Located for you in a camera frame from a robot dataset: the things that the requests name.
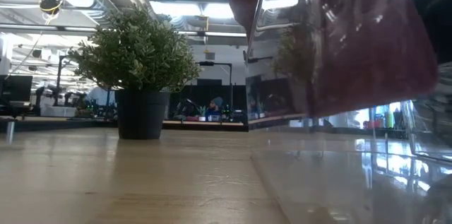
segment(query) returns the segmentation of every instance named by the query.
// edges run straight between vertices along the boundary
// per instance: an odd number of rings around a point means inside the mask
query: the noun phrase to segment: ceiling
[[[99,18],[108,9],[127,9],[134,3],[152,6],[156,14],[169,14],[173,17],[172,23],[180,30],[194,31],[190,41],[193,46],[199,46],[195,48],[196,52],[205,48],[211,52],[216,49],[230,50],[230,55],[221,55],[222,62],[243,64],[242,49],[246,46],[244,29],[233,19],[227,0],[64,0],[58,17],[49,24],[61,27],[43,31],[42,37],[40,28],[34,27],[44,25],[48,18],[39,9],[40,1],[0,0],[0,32],[14,44],[10,73],[32,74],[35,79],[34,88],[48,83],[55,84],[58,56],[64,55],[81,40],[86,40],[90,30],[97,24],[102,25],[102,21],[96,19],[96,16]],[[200,15],[207,16],[208,20],[200,18]],[[196,36],[197,31],[232,34],[229,37],[201,37]],[[42,58],[31,57],[19,67],[38,39],[36,49],[42,50]],[[195,55],[198,60],[204,58],[201,52]],[[92,88],[92,82],[80,81],[73,76],[76,64],[69,60],[63,60],[63,63],[66,66],[61,72],[62,87],[82,91]]]

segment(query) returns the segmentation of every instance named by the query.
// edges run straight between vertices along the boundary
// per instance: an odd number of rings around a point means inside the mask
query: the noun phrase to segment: wall
[[[196,61],[206,60],[206,54],[204,54],[204,50],[206,50],[205,46],[193,46],[194,57]],[[246,74],[245,63],[243,60],[243,50],[246,50],[246,47],[239,47],[237,49],[236,47],[218,45],[208,46],[207,50],[209,52],[215,53],[214,62],[232,64],[232,84],[237,84],[239,86],[245,85]],[[203,66],[202,69],[203,71],[201,72],[199,79],[221,79],[224,86],[229,85],[229,66]],[[196,85],[196,80],[192,80],[187,84]]]

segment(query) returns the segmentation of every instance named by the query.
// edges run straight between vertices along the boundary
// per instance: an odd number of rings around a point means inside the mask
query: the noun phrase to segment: person
[[[211,100],[209,107],[206,111],[206,121],[208,121],[208,118],[211,115],[221,116],[222,105],[223,105],[223,99],[221,97],[216,97],[213,100]]]
[[[87,100],[95,100],[96,103],[100,106],[105,106],[107,104],[107,96],[108,91],[104,90],[103,88],[97,86],[93,88],[89,93],[87,97]],[[109,98],[109,104],[114,104],[114,91],[110,91],[110,98]]]

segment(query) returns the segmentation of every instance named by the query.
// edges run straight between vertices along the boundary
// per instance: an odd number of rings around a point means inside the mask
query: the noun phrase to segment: potted plant
[[[198,117],[198,121],[200,122],[205,122],[206,121],[206,111],[207,111],[207,107],[198,107],[198,112],[199,112],[199,117]]]
[[[168,21],[150,19],[136,6],[107,19],[111,28],[97,27],[89,42],[69,52],[75,73],[118,89],[120,138],[159,139],[169,93],[201,71],[191,46]]]

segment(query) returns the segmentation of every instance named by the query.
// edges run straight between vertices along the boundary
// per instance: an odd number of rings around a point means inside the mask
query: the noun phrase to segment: green plant
[[[311,83],[314,72],[315,44],[313,30],[306,25],[288,28],[281,37],[273,71],[301,84]]]
[[[197,109],[198,109],[198,112],[199,112],[200,116],[204,117],[206,115],[206,111],[207,111],[207,107],[206,106],[204,106],[204,107],[197,107]]]
[[[148,12],[134,6],[124,12],[110,12],[110,29],[97,27],[69,51],[78,63],[75,73],[101,86],[132,90],[170,92],[181,90],[187,81],[199,76],[184,35],[178,35],[166,21],[149,19]]]

